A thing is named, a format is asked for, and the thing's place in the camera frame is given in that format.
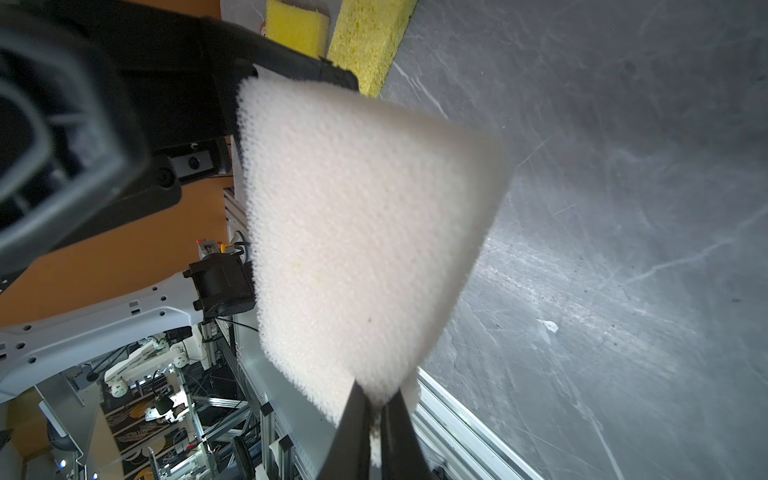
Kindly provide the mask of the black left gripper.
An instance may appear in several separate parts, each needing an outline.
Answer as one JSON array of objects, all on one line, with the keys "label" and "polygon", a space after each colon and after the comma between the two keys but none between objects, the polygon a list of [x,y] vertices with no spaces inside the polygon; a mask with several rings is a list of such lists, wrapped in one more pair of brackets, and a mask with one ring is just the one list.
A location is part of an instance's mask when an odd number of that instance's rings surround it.
[{"label": "black left gripper", "polygon": [[125,1],[2,3],[3,275],[229,172],[214,25]]}]

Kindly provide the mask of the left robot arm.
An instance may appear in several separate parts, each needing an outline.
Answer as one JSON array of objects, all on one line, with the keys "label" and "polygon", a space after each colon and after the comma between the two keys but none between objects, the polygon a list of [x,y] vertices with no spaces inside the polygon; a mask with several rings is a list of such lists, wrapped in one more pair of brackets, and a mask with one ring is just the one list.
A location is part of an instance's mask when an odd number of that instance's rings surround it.
[{"label": "left robot arm", "polygon": [[[242,80],[355,75],[241,26],[124,1],[1,7],[1,284],[39,257],[177,204],[229,170]],[[1,397],[166,330],[250,310],[247,263],[213,253],[136,293],[1,333]]]}]

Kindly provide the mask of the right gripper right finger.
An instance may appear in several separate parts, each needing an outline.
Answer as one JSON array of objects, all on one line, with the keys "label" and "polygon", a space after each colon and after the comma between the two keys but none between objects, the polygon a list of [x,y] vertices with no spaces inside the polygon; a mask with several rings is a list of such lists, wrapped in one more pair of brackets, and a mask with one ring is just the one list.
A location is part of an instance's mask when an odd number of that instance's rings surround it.
[{"label": "right gripper right finger", "polygon": [[383,479],[430,480],[433,478],[400,391],[381,410],[380,433]]}]

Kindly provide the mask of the beige foam sponge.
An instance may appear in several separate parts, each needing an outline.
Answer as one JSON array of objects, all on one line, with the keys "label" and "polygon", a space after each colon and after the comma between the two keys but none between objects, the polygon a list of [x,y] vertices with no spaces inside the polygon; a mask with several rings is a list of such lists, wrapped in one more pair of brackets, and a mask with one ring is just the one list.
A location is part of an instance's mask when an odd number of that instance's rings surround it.
[{"label": "beige foam sponge", "polygon": [[332,425],[354,386],[420,399],[513,174],[492,138],[316,81],[243,80],[244,207],[264,356]]}]

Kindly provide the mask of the yellow cellulose sponge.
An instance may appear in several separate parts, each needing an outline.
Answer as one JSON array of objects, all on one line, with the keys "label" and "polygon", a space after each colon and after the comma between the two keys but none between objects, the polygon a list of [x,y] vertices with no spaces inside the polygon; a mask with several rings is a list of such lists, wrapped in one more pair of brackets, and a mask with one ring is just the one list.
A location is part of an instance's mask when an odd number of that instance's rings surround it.
[{"label": "yellow cellulose sponge", "polygon": [[378,97],[409,25],[417,0],[344,0],[328,59],[351,71],[359,91]]}]

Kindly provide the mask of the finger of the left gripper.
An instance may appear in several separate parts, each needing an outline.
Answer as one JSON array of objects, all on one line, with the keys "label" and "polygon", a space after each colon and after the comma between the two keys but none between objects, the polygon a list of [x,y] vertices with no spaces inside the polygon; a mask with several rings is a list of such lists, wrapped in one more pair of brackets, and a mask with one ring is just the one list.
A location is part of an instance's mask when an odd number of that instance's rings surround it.
[{"label": "finger of the left gripper", "polygon": [[299,53],[240,25],[204,19],[203,38],[220,92],[234,92],[242,79],[253,74],[254,66],[292,80],[359,90],[358,80],[351,71],[334,66],[328,60]]}]

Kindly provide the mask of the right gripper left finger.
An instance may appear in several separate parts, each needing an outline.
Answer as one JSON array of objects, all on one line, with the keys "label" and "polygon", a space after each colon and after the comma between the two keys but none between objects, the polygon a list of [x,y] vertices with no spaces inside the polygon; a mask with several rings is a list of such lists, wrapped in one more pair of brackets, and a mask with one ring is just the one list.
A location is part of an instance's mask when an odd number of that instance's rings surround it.
[{"label": "right gripper left finger", "polygon": [[317,480],[368,480],[372,405],[355,382]]}]

